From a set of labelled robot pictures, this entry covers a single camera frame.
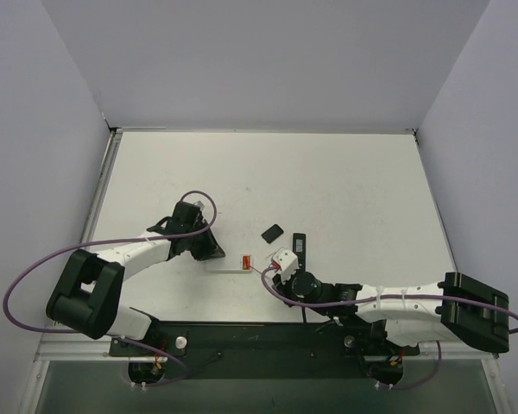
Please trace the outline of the red battery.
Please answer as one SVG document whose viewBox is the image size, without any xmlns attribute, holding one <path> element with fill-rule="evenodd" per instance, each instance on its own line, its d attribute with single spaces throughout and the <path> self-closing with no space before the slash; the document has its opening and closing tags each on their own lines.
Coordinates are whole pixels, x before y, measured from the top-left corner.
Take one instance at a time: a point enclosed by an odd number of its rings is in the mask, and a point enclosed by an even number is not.
<svg viewBox="0 0 518 414">
<path fill-rule="evenodd" d="M 242 268 L 243 270 L 250 270 L 251 269 L 251 257 L 249 255 L 245 255 L 242 260 Z"/>
</svg>

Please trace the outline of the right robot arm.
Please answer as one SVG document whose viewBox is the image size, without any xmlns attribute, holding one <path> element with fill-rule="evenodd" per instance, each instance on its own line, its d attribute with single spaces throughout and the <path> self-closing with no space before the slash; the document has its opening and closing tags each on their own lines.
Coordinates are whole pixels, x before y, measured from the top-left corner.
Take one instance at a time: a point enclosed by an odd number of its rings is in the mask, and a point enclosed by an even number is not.
<svg viewBox="0 0 518 414">
<path fill-rule="evenodd" d="M 263 283 L 288 306 L 310 309 L 342 326 L 371 327 L 395 346 L 463 342 L 492 354 L 509 351 L 509 297 L 463 273 L 428 285 L 384 287 L 330 284 L 297 272 Z"/>
</svg>

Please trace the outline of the black remote control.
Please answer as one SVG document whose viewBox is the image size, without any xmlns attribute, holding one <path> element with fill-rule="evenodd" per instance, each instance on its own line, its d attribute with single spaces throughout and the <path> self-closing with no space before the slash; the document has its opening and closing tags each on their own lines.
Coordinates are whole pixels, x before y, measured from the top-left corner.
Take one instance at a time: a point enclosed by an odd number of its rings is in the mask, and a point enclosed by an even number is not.
<svg viewBox="0 0 518 414">
<path fill-rule="evenodd" d="M 298 265 L 301 271 L 306 270 L 306 234 L 293 233 L 293 253 L 298 258 Z"/>
</svg>

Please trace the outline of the black battery cover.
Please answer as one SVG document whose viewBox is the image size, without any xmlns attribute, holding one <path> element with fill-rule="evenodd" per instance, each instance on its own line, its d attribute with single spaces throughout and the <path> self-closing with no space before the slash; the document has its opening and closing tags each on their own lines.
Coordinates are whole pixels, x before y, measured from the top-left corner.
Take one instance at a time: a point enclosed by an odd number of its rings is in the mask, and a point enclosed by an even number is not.
<svg viewBox="0 0 518 414">
<path fill-rule="evenodd" d="M 277 238 L 282 236 L 284 234 L 284 230 L 282 227 L 278 224 L 273 224 L 268 229 L 262 232 L 261 238 L 267 243 L 271 244 L 274 242 Z"/>
</svg>

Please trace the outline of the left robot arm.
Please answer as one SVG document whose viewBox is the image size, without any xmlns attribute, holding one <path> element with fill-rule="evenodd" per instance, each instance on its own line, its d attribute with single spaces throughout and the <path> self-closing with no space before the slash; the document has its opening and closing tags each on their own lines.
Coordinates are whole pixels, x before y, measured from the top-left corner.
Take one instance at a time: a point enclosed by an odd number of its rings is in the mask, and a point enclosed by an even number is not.
<svg viewBox="0 0 518 414">
<path fill-rule="evenodd" d="M 139 354 L 152 354 L 160 334 L 154 318 L 120 304 L 123 282 L 185 252 L 196 261 L 225 257 L 202 214 L 202 205 L 179 201 L 171 216 L 146 229 L 137 241 L 91 253 L 75 250 L 46 306 L 46 315 L 91 339 L 129 338 Z"/>
</svg>

